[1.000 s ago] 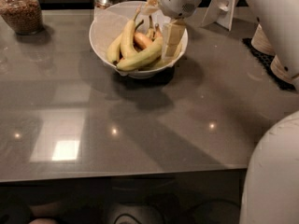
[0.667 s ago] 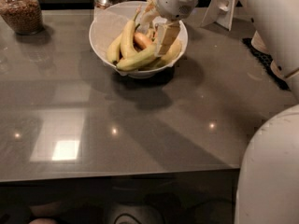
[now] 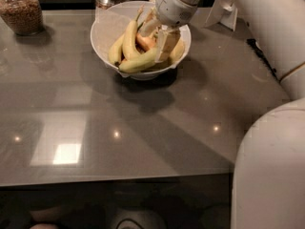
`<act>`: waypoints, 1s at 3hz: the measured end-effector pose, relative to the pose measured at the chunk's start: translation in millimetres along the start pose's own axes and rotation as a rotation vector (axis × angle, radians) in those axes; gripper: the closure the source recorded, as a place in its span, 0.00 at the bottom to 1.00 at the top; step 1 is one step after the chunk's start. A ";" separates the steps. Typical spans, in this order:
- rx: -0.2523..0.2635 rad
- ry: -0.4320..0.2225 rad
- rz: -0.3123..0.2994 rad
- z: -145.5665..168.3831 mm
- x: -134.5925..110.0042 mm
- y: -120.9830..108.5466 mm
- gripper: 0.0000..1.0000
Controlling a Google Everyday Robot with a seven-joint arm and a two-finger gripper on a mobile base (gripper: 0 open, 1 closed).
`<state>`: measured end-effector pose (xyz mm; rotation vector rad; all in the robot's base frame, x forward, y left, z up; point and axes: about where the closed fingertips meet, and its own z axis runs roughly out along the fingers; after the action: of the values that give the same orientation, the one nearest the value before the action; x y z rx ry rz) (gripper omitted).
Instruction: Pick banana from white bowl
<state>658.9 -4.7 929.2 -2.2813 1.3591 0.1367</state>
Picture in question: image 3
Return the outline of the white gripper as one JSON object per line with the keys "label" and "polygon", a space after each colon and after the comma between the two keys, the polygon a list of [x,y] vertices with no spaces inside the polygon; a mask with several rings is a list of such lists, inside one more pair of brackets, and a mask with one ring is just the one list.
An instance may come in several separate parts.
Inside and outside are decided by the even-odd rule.
{"label": "white gripper", "polygon": [[168,59],[172,50],[180,39],[180,27],[187,24],[197,9],[198,0],[155,0],[155,9],[151,9],[144,19],[139,33],[143,37],[149,36],[156,28],[163,25],[156,41],[157,63]]}

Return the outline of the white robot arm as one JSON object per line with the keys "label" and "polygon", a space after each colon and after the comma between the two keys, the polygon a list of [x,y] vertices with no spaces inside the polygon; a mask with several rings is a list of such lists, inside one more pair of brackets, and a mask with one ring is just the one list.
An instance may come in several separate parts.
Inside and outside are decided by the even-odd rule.
{"label": "white robot arm", "polygon": [[199,0],[155,0],[158,19],[211,26],[235,11],[266,58],[273,85],[240,52],[218,79],[218,95],[232,101],[229,115],[268,98],[286,101],[256,118],[243,136],[233,165],[230,229],[305,228],[304,0],[215,0],[201,13]]}

